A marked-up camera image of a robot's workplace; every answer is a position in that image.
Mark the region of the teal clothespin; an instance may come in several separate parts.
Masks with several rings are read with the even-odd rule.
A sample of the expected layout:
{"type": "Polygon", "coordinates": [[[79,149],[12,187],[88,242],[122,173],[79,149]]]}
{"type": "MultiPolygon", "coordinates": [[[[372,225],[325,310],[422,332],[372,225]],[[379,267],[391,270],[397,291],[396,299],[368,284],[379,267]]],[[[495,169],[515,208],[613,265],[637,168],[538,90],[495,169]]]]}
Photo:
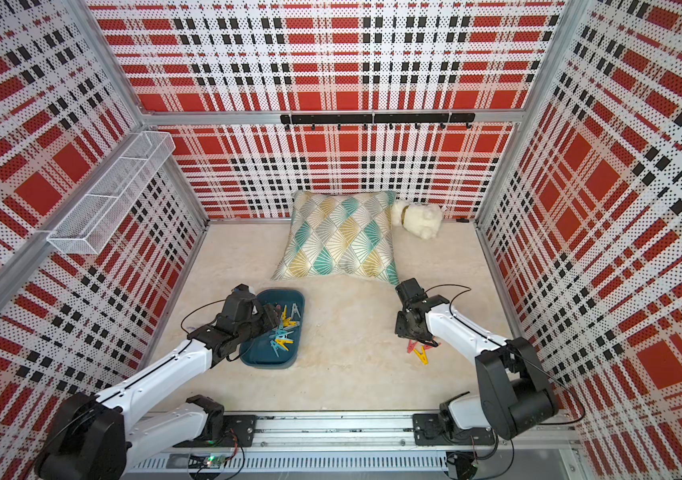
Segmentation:
{"type": "Polygon", "coordinates": [[[292,331],[277,329],[272,334],[272,338],[288,338],[292,334],[292,331]]]}

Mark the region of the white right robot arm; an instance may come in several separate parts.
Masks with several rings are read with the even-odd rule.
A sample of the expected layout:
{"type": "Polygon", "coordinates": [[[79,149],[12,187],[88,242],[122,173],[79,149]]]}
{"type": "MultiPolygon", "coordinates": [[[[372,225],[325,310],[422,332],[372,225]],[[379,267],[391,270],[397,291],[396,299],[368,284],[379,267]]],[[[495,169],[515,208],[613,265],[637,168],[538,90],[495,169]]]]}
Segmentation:
{"type": "Polygon", "coordinates": [[[398,337],[423,346],[447,344],[475,367],[478,393],[461,394],[439,407],[445,435],[483,428],[511,440],[558,414],[550,376],[528,340],[480,327],[415,279],[395,290],[402,305],[395,323],[398,337]]]}

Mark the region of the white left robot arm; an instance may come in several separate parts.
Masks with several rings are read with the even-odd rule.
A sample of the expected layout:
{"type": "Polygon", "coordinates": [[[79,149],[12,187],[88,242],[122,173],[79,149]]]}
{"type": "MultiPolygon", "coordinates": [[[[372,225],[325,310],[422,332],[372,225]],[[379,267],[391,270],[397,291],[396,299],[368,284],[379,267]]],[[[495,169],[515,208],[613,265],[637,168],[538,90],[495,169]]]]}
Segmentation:
{"type": "Polygon", "coordinates": [[[176,444],[202,435],[225,437],[224,408],[194,395],[179,407],[148,412],[191,379],[211,370],[246,342],[282,323],[273,304],[248,286],[235,287],[213,321],[189,332],[170,353],[96,394],[76,393],[53,417],[33,462],[40,479],[118,479],[126,469],[176,444]]]}

